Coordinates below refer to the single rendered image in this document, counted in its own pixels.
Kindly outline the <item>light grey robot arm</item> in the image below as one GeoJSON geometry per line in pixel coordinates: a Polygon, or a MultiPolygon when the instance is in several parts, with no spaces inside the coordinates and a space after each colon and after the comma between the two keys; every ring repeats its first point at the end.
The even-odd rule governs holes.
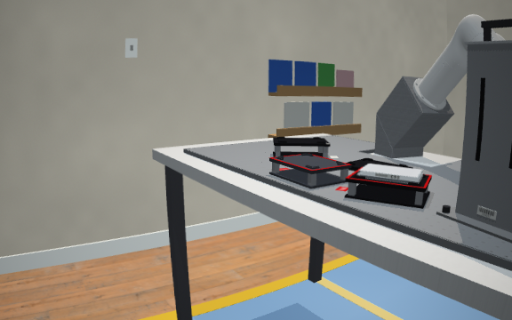
{"type": "Polygon", "coordinates": [[[419,78],[414,82],[415,94],[429,108],[443,109],[446,105],[445,98],[467,74],[468,46],[464,42],[484,40],[484,29],[481,28],[481,21],[484,20],[475,14],[462,19],[451,42],[429,72],[424,78],[419,78]]]}

